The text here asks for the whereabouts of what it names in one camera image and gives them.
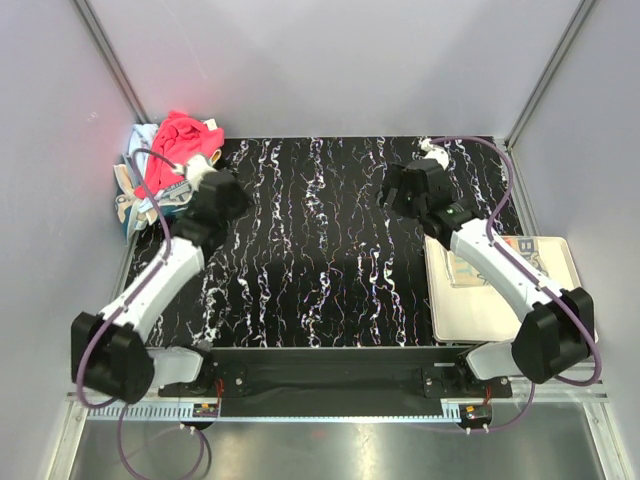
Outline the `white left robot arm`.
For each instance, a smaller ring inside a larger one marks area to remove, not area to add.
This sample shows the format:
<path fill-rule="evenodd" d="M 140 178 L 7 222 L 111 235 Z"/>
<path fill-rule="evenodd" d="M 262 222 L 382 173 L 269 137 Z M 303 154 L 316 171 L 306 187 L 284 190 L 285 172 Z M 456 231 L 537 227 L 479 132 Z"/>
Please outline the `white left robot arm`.
<path fill-rule="evenodd" d="M 80 313 L 71 325 L 71 378 L 76 394 L 92 389 L 128 404 L 155 387 L 181 383 L 196 396 L 215 386 L 216 372 L 191 347 L 149 348 L 158 317 L 204 270 L 225 243 L 231 223 L 252 205 L 228 171 L 209 169 L 195 179 L 184 214 L 141 274 L 99 313 Z"/>

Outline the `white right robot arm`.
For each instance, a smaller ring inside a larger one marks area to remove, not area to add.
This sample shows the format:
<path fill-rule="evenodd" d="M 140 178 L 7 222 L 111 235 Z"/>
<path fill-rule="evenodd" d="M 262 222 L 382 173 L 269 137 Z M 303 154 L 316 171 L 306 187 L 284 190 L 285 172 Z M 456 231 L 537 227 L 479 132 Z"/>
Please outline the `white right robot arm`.
<path fill-rule="evenodd" d="M 591 358 L 600 377 L 595 341 L 594 302 L 582 287 L 566 289 L 519 256 L 498 236 L 489 220 L 465 200 L 456 200 L 448 174 L 435 159 L 391 165 L 378 193 L 401 217 L 416 220 L 424 233 L 474 267 L 502 296 L 520 323 L 508 341 L 471 350 L 454 371 L 454 384 L 466 396 L 486 389 L 490 379 L 520 375 L 534 384 L 563 374 Z"/>

